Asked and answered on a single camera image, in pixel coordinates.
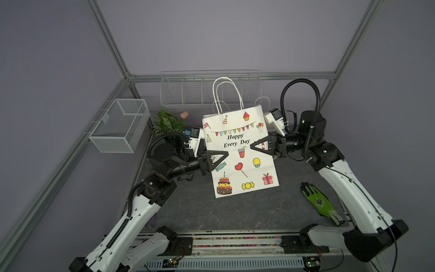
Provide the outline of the white party paper bag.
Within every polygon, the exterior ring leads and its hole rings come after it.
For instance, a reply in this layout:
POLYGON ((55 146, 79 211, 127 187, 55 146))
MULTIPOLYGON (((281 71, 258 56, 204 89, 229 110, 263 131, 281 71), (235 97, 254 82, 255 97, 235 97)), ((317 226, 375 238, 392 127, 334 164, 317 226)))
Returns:
POLYGON ((268 136, 261 105, 247 108, 239 102, 239 107, 227 113, 217 108, 218 115, 202 119, 207 150, 229 153, 227 165, 211 173, 216 198, 279 186, 273 156, 250 149, 253 142, 268 136))

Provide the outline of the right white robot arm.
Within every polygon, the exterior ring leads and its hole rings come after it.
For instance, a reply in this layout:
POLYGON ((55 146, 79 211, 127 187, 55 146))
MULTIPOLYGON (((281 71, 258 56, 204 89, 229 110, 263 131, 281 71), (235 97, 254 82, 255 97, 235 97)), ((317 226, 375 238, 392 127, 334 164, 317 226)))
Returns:
POLYGON ((323 227, 312 224, 303 235, 318 247, 346 249, 353 257, 369 262, 390 246, 396 246, 409 227, 401 219, 393 219, 368 193, 356 178, 344 155, 332 143, 324 140, 326 119, 321 114, 305 111, 301 114, 297 132, 285 132, 283 112, 273 109, 264 115, 273 126, 259 151, 282 158, 300 150, 304 160, 334 189, 351 218, 351 227, 323 227))

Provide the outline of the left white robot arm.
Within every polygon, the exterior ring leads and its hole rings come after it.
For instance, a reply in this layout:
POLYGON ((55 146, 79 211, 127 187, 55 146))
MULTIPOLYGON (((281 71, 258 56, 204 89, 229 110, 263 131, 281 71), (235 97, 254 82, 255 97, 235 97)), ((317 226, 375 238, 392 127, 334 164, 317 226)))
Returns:
POLYGON ((136 272, 146 262, 165 251, 175 250, 178 234, 163 226, 151 238, 131 249, 146 223, 160 210, 177 185, 174 178, 195 171, 213 171, 223 162, 227 151, 208 151, 183 160, 170 143, 150 144, 147 157, 153 171, 135 185, 127 200, 127 210, 104 240, 86 257, 77 257, 71 272, 136 272))

